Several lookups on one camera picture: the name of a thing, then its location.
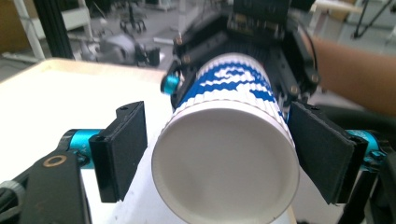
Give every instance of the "white surface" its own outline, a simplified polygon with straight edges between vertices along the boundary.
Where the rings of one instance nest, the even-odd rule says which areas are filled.
[[[149,148],[123,203],[100,203],[94,171],[83,171],[93,223],[183,223],[161,200],[150,171],[153,141],[172,111],[159,91],[163,72],[45,61],[0,83],[0,181],[56,148],[69,129],[103,129],[121,105],[144,100]],[[285,212],[274,223],[293,223]]]

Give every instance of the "bolt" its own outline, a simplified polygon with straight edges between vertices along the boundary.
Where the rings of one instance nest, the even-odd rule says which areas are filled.
[[[316,74],[314,74],[314,75],[311,76],[311,80],[312,80],[314,83],[318,83],[318,82],[319,82],[319,76],[316,75]]]
[[[291,86],[290,91],[291,91],[291,93],[293,93],[293,94],[297,94],[297,93],[298,93],[298,87],[296,87],[296,86]]]
[[[181,36],[176,37],[176,43],[177,43],[178,45],[183,44],[183,39],[181,38]]]
[[[189,63],[191,61],[190,56],[189,55],[185,55],[183,56],[183,62],[184,63]]]

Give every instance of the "person's arm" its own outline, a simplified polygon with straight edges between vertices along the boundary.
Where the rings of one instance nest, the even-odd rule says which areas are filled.
[[[396,57],[312,37],[320,86],[369,110],[396,117]]]

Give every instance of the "white paper cup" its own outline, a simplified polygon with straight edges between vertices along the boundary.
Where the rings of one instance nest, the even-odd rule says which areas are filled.
[[[298,159],[257,61],[232,53],[201,68],[158,139],[152,174],[189,223],[268,223],[288,208]]]

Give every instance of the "blue wave pattern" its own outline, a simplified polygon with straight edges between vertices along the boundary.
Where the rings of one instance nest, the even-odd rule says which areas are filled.
[[[249,92],[254,97],[276,105],[271,86],[261,72],[243,63],[222,63],[208,69],[198,77],[179,106],[205,92],[240,91],[242,89],[245,91],[247,89],[246,85],[249,86]]]

